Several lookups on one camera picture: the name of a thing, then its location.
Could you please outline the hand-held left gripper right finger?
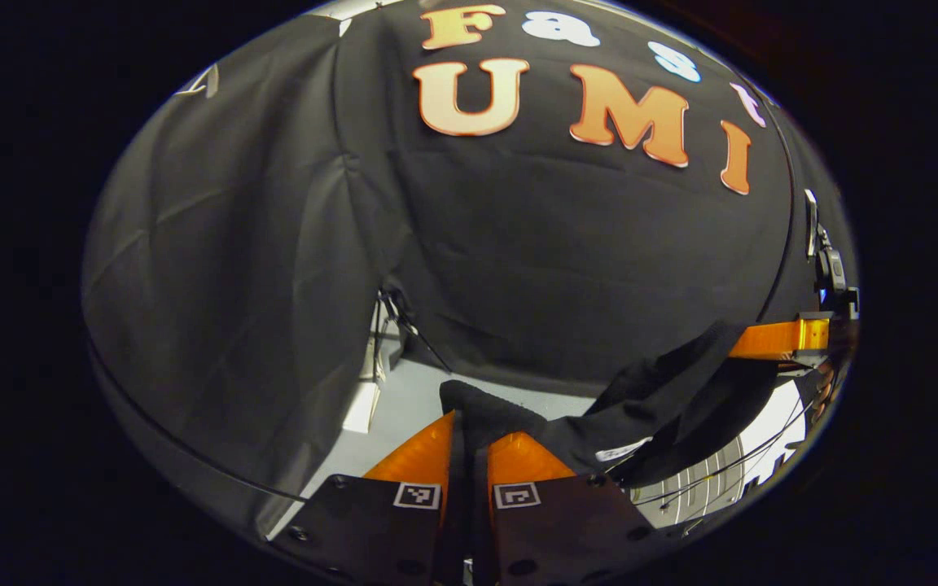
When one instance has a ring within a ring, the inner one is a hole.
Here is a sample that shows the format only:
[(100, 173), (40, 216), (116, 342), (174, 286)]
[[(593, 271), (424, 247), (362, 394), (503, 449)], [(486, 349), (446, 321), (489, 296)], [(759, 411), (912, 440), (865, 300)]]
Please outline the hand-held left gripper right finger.
[(573, 470), (526, 431), (485, 446), (485, 586), (604, 586), (700, 537), (656, 526), (609, 470)]

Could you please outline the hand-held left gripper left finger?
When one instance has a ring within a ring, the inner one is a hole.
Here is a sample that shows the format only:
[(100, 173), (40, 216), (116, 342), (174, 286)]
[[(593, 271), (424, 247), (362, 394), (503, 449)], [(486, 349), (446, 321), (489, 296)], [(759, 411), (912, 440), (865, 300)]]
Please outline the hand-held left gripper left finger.
[(365, 474), (332, 474), (270, 541), (335, 586), (435, 586), (459, 416), (450, 411)]

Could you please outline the white laundry hamper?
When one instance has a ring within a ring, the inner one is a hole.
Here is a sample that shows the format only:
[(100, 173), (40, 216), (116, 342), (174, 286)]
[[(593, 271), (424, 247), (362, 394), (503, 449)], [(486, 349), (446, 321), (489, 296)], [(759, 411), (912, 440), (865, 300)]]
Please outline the white laundry hamper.
[(737, 437), (661, 482), (630, 489), (630, 501), (655, 527), (696, 522), (733, 507), (746, 489), (768, 481), (796, 452), (796, 443), (807, 437), (808, 408), (794, 379), (786, 376)]

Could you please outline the black knit garment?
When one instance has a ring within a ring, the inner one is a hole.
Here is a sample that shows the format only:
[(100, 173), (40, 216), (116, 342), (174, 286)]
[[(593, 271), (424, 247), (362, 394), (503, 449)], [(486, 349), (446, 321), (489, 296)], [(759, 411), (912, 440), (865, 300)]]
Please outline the black knit garment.
[(715, 321), (665, 355), (641, 357), (581, 416), (547, 420), (461, 379), (440, 384), (441, 408), (461, 414), (469, 474), (485, 446), (525, 431), (576, 474), (611, 470), (630, 488), (645, 486), (710, 456), (764, 408), (779, 364), (730, 357), (743, 331)]

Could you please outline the black tripod stand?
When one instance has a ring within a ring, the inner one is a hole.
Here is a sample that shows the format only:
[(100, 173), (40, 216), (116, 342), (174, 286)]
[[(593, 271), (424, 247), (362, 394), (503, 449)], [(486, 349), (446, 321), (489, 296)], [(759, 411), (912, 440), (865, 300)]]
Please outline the black tripod stand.
[(436, 350), (432, 343), (429, 342), (428, 338), (421, 333), (419, 327), (416, 326), (416, 323), (413, 322), (410, 313), (407, 312), (407, 307), (405, 303), (405, 297), (403, 297), (401, 291), (395, 289), (379, 289), (377, 292), (377, 300), (386, 308), (388, 320), (394, 321), (397, 325), (406, 330), (410, 336), (418, 339), (427, 350), (435, 357), (436, 362), (438, 362), (442, 369), (449, 375), (453, 375), (453, 368), (450, 367), (450, 364), (444, 360), (444, 357), (440, 355), (438, 350)]

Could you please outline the black backdrop cloth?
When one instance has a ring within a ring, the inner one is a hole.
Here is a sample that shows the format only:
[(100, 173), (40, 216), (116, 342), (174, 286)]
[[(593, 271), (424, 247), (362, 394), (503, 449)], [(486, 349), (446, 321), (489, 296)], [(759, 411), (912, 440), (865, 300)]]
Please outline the black backdrop cloth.
[[(715, 321), (829, 317), (805, 189), (857, 286), (819, 152), (691, 38), (589, 0), (338, 0), (135, 134), (85, 244), (86, 341), (153, 467), (270, 542), (446, 414), (445, 381), (581, 416)], [(778, 362), (809, 404), (794, 455), (846, 363)]]

